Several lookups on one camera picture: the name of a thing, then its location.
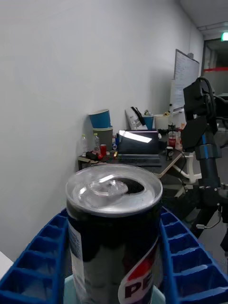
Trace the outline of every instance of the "exit sign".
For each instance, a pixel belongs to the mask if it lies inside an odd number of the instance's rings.
[[[228,41],[228,32],[222,34],[221,41]]]

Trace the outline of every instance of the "blue paper cup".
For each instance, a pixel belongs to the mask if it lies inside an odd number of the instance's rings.
[[[143,118],[147,129],[151,131],[153,129],[153,116],[144,116]]]
[[[104,109],[89,114],[93,128],[111,128],[109,110]]]

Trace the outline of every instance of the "whiteboard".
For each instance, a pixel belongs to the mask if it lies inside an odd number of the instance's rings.
[[[184,106],[183,89],[191,85],[199,76],[200,64],[198,61],[189,58],[179,50],[176,50],[175,70],[174,70],[174,96],[173,109]]]

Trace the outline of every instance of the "black container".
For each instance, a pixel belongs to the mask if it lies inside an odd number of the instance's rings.
[[[126,165],[97,165],[67,186],[72,269],[82,304],[149,304],[159,276],[161,182]]]

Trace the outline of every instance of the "water bottle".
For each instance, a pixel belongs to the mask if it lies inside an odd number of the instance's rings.
[[[97,133],[94,133],[94,152],[100,154],[100,140]]]
[[[88,144],[85,134],[82,134],[81,142],[82,142],[82,156],[86,157],[86,152],[88,152]]]

